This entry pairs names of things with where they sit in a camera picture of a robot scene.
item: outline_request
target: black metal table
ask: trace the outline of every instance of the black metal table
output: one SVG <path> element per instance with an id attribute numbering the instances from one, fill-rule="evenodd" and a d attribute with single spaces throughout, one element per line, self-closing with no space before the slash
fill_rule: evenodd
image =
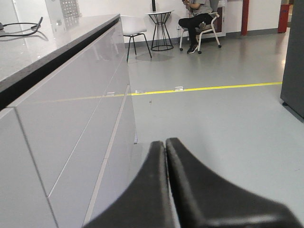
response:
<path id="1" fill-rule="evenodd" d="M 173 48 L 173 44 L 166 27 L 166 22 L 172 11 L 173 10 L 147 13 L 155 24 L 151 50 L 165 51 Z"/>

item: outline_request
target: epoxy floor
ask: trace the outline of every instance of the epoxy floor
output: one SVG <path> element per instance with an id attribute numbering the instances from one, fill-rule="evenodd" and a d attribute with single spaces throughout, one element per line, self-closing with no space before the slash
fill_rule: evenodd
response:
<path id="1" fill-rule="evenodd" d="M 304 121 L 280 99 L 288 35 L 220 38 L 222 48 L 203 42 L 201 55 L 187 55 L 184 43 L 152 60 L 146 47 L 136 57 L 131 49 L 132 92 L 156 91 L 133 96 L 133 172 L 152 141 L 178 137 L 213 171 L 284 203 L 304 224 Z"/>

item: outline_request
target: floor tape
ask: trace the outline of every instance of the floor tape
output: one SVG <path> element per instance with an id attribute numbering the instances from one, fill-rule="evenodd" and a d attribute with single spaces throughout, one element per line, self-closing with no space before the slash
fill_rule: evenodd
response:
<path id="1" fill-rule="evenodd" d="M 224 86 L 211 86 L 211 87 L 201 87 L 201 88 L 189 88 L 183 90 L 162 90 L 162 91 L 151 91 L 144 93 L 132 93 L 132 96 L 137 95 L 151 95 L 151 94 L 168 94 L 168 93 L 180 93 L 188 91 L 200 91 L 200 90 L 212 90 L 212 89 L 230 89 L 230 88 L 244 88 L 244 87 L 255 87 L 255 86 L 273 86 L 281 85 L 282 82 L 269 82 L 269 83 L 258 83 L 258 84 L 246 84 L 246 85 L 224 85 Z"/>

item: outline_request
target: black pants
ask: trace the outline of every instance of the black pants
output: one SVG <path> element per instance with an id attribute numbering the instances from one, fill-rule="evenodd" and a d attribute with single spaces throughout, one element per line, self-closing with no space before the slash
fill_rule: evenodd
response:
<path id="1" fill-rule="evenodd" d="M 200 23 L 205 22 L 207 25 L 211 24 L 212 17 L 207 14 L 199 14 L 193 18 L 182 18 L 179 20 L 179 25 L 183 28 L 187 28 L 189 32 L 189 39 L 191 42 L 191 45 L 197 44 L 197 41 L 195 39 L 196 31 L 195 28 L 199 27 Z"/>

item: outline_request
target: chair leg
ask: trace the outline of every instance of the chair leg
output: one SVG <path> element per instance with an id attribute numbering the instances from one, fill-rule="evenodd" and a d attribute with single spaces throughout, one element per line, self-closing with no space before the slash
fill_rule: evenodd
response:
<path id="1" fill-rule="evenodd" d="M 134 41 L 134 36 L 132 36 L 132 38 L 133 38 L 134 51 L 135 51 L 135 54 L 137 55 L 137 53 L 136 53 L 136 47 L 135 47 L 135 41 Z"/>
<path id="2" fill-rule="evenodd" d="M 150 54 L 150 58 L 152 58 L 151 51 L 149 49 L 148 42 L 147 42 L 147 39 L 146 39 L 146 35 L 144 33 L 142 33 L 142 34 L 144 36 L 144 39 L 146 40 L 146 44 L 147 44 L 147 48 L 148 48 L 148 51 L 149 51 L 149 54 Z"/>
<path id="3" fill-rule="evenodd" d="M 184 34 L 184 30 L 183 30 L 183 28 L 181 28 L 181 30 L 180 30 L 180 51 L 182 51 L 183 49 L 182 49 L 182 47 L 181 47 L 181 43 L 182 43 L 182 36 L 183 36 L 183 34 Z"/>
<path id="4" fill-rule="evenodd" d="M 215 31 L 214 25 L 213 25 L 213 24 L 211 24 L 211 27 L 212 27 L 212 30 L 213 30 L 213 33 L 214 33 L 215 39 L 217 40 L 218 47 L 220 47 L 220 48 L 221 48 L 222 46 L 221 46 L 221 44 L 219 43 L 219 38 L 218 38 L 217 33 L 216 33 L 216 31 Z"/>
<path id="5" fill-rule="evenodd" d="M 130 44 L 131 44 L 131 37 L 130 37 L 130 39 L 129 39 L 128 54 L 127 54 L 127 62 L 128 62 L 128 60 L 129 60 Z"/>
<path id="6" fill-rule="evenodd" d="M 203 35 L 203 33 L 201 32 L 200 34 L 199 34 L 199 44 L 198 44 L 198 46 L 199 46 L 199 48 L 198 48 L 198 53 L 199 54 L 201 54 L 201 50 L 200 50 L 200 45 L 201 45 L 201 36 Z"/>

